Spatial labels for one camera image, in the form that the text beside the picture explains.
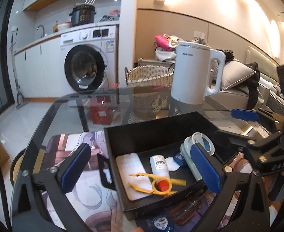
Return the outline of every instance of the pink bag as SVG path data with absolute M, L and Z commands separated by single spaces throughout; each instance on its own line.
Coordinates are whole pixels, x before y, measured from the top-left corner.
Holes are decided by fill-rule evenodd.
M 163 48 L 165 51 L 172 51 L 172 48 L 169 46 L 169 40 L 165 36 L 163 35 L 155 36 L 155 40 L 158 46 Z

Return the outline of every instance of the black tray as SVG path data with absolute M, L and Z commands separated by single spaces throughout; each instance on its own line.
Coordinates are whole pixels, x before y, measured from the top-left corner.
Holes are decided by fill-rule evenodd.
M 214 143 L 215 157 L 223 164 L 236 154 L 237 148 L 231 147 L 228 135 L 219 135 L 219 131 L 211 122 L 198 112 L 178 115 L 148 122 L 105 128 L 109 160 L 98 155 L 101 183 L 104 187 L 116 190 L 121 210 L 131 220 L 145 214 L 161 211 L 174 205 L 191 193 L 204 187 L 204 182 L 196 181 L 188 166 L 169 172 L 171 178 L 186 180 L 187 186 L 173 185 L 177 193 L 161 197 L 152 195 L 136 201 L 130 201 L 125 192 L 116 157 L 128 153 L 137 153 L 147 173 L 152 173 L 149 158 L 153 155 L 172 157 L 179 152 L 185 138 L 194 132 L 202 132 Z M 107 182 L 103 172 L 104 162 L 109 165 L 112 183 Z

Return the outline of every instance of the mop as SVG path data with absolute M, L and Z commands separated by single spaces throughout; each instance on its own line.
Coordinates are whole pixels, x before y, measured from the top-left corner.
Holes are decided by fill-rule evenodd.
M 26 100 L 24 98 L 23 94 L 21 93 L 19 82 L 18 82 L 18 79 L 17 79 L 15 58 L 14 58 L 14 53 L 13 53 L 13 46 L 14 46 L 14 44 L 13 44 L 13 34 L 12 34 L 10 50 L 11 50 L 11 57 L 12 57 L 12 66 L 13 66 L 13 73 L 14 73 L 14 80 L 15 80 L 15 88 L 17 90 L 17 105 L 16 105 L 16 109 L 20 109 L 22 106 L 28 104 L 29 101 Z

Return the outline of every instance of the kettle lid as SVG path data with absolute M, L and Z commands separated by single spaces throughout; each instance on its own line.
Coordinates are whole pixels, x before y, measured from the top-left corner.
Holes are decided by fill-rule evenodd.
M 211 47 L 209 47 L 207 45 L 195 43 L 195 42 L 179 41 L 178 45 L 179 46 L 193 47 L 193 48 L 198 48 L 198 49 L 203 49 L 203 50 L 210 50 L 211 49 Z

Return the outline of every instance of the basket handle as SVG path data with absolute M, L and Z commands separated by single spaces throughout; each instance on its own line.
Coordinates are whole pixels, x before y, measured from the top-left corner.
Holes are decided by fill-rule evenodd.
M 128 79 L 127 79 L 127 74 L 129 73 L 128 68 L 125 67 L 125 78 L 126 78 L 126 84 L 128 85 Z

